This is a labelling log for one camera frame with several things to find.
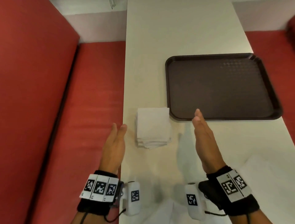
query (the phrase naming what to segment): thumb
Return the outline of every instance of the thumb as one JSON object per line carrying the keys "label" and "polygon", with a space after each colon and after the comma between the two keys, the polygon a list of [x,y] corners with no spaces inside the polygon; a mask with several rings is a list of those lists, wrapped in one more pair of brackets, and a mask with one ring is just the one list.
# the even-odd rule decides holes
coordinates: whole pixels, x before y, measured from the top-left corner
{"label": "thumb", "polygon": [[195,135],[200,136],[207,134],[204,125],[201,122],[201,119],[198,116],[195,116],[192,120],[194,128],[195,128]]}
{"label": "thumb", "polygon": [[127,132],[127,125],[123,124],[118,130],[116,140],[124,140],[124,136]]}

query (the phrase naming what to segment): booth backrest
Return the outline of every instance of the booth backrest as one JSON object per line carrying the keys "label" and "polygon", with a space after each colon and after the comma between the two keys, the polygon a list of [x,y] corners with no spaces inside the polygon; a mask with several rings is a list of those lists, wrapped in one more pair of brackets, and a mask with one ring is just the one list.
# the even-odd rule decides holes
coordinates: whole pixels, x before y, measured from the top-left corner
{"label": "booth backrest", "polygon": [[78,34],[49,0],[0,1],[0,217],[24,223]]}

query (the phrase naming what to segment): left hand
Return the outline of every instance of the left hand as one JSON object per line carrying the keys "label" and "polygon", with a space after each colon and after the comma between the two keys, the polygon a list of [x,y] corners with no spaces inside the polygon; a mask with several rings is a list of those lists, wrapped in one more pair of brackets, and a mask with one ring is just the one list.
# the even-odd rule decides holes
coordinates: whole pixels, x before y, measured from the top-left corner
{"label": "left hand", "polygon": [[118,169],[125,154],[124,136],[126,131],[127,125],[123,124],[120,129],[117,130],[117,125],[113,123],[111,133],[102,148],[103,151],[99,170],[113,174],[118,173]]}

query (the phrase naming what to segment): stack of white napkins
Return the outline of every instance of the stack of white napkins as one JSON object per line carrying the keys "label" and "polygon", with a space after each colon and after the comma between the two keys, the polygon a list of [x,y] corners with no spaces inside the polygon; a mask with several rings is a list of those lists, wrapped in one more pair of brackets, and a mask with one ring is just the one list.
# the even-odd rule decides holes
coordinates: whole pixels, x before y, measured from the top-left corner
{"label": "stack of white napkins", "polygon": [[169,108],[138,108],[137,141],[138,146],[148,149],[171,142]]}

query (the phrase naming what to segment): tray rim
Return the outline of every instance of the tray rim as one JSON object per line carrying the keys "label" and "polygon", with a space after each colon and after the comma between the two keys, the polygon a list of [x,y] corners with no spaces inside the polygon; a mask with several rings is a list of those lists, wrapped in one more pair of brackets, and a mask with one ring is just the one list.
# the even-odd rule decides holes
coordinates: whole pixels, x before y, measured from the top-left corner
{"label": "tray rim", "polygon": [[175,116],[171,111],[171,100],[170,100],[170,87],[169,87],[169,72],[168,67],[172,62],[175,61],[188,61],[187,60],[177,60],[177,59],[183,59],[183,58],[191,58],[194,60],[204,60],[206,57],[214,57],[215,59],[238,59],[238,58],[248,58],[249,60],[252,60],[257,63],[260,74],[262,77],[262,80],[264,82],[264,85],[266,87],[266,90],[268,92],[268,96],[270,98],[270,101],[273,106],[273,114],[268,117],[240,117],[240,118],[205,118],[207,121],[240,121],[240,120],[276,120],[280,118],[283,114],[283,109],[280,103],[280,100],[277,97],[277,94],[273,88],[273,85],[271,84],[271,81],[269,79],[269,76],[267,74],[267,71],[265,69],[265,66],[263,65],[262,60],[254,55],[253,53],[232,53],[232,54],[201,54],[201,55],[178,55],[178,56],[172,56],[169,57],[165,62],[165,73],[166,73],[166,95],[167,95],[167,107],[169,107],[169,114],[170,116],[177,120],[177,121],[191,121],[192,119],[189,118],[179,118]]}

